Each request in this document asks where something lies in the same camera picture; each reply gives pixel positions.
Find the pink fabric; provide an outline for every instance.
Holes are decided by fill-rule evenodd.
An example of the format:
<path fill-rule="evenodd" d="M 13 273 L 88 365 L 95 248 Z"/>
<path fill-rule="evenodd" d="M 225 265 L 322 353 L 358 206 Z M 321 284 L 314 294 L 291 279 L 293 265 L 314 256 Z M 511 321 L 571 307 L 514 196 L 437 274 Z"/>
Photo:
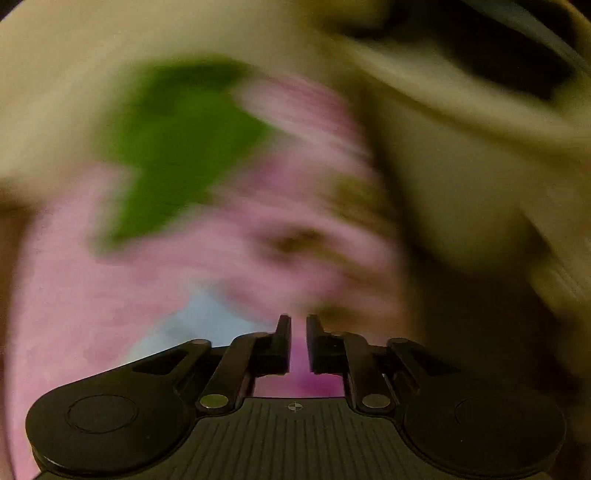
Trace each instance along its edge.
<path fill-rule="evenodd" d="M 196 284 L 219 284 L 251 318 L 269 326 L 285 312 L 299 319 L 293 374 L 262 380 L 259 394 L 340 393 L 339 379 L 307 372 L 301 319 L 319 303 L 344 306 L 361 320 L 394 318 L 393 334 L 407 335 L 399 250 L 371 229 L 335 216 L 327 199 L 334 179 L 379 188 L 346 105 L 301 80 L 262 80 L 239 94 L 252 113 L 287 135 L 220 187 L 219 207 L 116 257 L 97 256 L 91 240 L 100 207 L 121 173 L 99 165 L 39 215 L 22 254 L 8 345 L 9 439 L 17 480 L 37 473 L 24 432 L 33 402 L 117 365 L 156 322 L 188 302 Z M 300 252 L 287 264 L 278 262 L 276 252 L 265 250 L 267 240 L 293 227 L 334 239 L 330 249 L 346 261 Z M 347 271 L 351 265 L 355 275 Z M 359 274 L 374 283 L 364 288 Z"/>

